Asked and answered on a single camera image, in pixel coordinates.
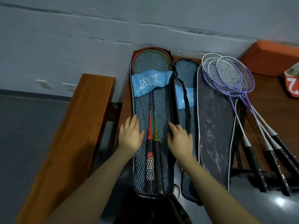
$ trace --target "dark floor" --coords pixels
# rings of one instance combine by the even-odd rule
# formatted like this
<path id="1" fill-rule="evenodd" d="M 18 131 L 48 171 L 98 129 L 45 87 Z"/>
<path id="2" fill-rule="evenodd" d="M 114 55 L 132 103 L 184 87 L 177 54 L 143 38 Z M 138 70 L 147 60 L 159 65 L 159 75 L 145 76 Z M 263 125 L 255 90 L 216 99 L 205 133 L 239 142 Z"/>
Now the dark floor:
<path id="1" fill-rule="evenodd" d="M 69 102 L 0 95 L 0 217 L 11 224 L 20 211 L 35 175 L 60 125 Z M 108 121 L 95 168 L 110 156 L 115 124 Z M 299 194 L 293 198 L 280 191 L 261 193 L 252 186 L 248 174 L 231 178 L 230 192 L 262 223 L 299 223 Z M 180 185 L 180 168 L 175 167 L 175 183 Z M 112 223 L 122 197 L 132 184 L 132 168 L 120 175 L 98 223 Z M 194 223 L 211 223 L 204 207 L 179 198 Z"/>

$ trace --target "light blue label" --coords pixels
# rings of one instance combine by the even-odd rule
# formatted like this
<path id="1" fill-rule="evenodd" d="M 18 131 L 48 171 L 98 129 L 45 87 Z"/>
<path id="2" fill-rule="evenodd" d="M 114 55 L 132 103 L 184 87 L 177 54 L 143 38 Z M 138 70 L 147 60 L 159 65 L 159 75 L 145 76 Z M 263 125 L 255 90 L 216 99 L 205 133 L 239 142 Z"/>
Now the light blue label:
<path id="1" fill-rule="evenodd" d="M 183 88 L 181 86 L 178 86 L 178 85 L 175 85 L 175 87 L 176 87 L 176 101 L 178 103 L 178 109 L 183 109 L 183 108 L 185 108 Z M 189 106 L 193 107 L 194 106 L 194 97 L 193 97 L 194 89 L 186 87 L 186 90 L 187 90 L 187 97 L 188 97 L 188 101 L 189 101 Z"/>
<path id="2" fill-rule="evenodd" d="M 134 97 L 149 93 L 155 87 L 164 87 L 169 83 L 172 71 L 159 72 L 150 70 L 131 77 Z"/>

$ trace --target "hand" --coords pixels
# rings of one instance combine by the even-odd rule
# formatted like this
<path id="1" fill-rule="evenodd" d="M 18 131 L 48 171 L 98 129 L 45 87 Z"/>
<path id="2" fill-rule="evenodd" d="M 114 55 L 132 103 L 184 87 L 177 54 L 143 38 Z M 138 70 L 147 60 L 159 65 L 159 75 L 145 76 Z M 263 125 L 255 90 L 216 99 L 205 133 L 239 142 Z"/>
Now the hand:
<path id="1" fill-rule="evenodd" d="M 187 131 L 184 130 L 181 125 L 173 125 L 168 123 L 173 138 L 170 133 L 167 132 L 167 144 L 178 162 L 184 166 L 185 163 L 195 159 L 192 150 L 193 150 L 193 139 L 191 134 L 187 134 Z"/>
<path id="2" fill-rule="evenodd" d="M 145 131 L 139 132 L 139 119 L 136 115 L 128 117 L 125 124 L 119 129 L 119 149 L 123 149 L 130 158 L 140 148 Z"/>

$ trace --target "wall outlet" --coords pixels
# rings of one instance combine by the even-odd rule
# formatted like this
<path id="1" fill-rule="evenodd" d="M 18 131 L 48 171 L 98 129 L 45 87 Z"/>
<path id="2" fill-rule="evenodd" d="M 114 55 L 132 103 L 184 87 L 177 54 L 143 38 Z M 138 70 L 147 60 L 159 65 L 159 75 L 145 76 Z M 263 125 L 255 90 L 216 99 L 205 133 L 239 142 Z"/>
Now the wall outlet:
<path id="1" fill-rule="evenodd" d="M 46 80 L 36 79 L 35 81 L 39 84 L 40 87 L 42 87 L 44 89 L 47 89 L 47 90 L 53 89 L 53 87 Z"/>
<path id="2" fill-rule="evenodd" d="M 64 88 L 69 91 L 69 92 L 75 92 L 77 85 L 75 84 L 69 84 L 69 83 L 62 83 L 62 85 L 64 86 Z"/>

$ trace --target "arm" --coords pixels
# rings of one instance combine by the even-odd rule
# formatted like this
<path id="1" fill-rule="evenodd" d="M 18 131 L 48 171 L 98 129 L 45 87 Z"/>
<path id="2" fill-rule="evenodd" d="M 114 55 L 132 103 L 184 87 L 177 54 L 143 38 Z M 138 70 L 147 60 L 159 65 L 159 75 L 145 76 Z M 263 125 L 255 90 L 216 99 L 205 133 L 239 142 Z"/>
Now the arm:
<path id="1" fill-rule="evenodd" d="M 193 157 L 192 135 L 180 125 L 169 123 L 169 126 L 173 138 L 167 134 L 168 147 L 189 174 L 211 221 L 216 224 L 259 223 Z"/>
<path id="2" fill-rule="evenodd" d="M 114 154 L 54 210 L 45 224 L 93 224 L 99 220 L 119 174 L 143 140 L 144 131 L 139 133 L 136 115 L 130 120 L 120 127 L 119 147 Z"/>

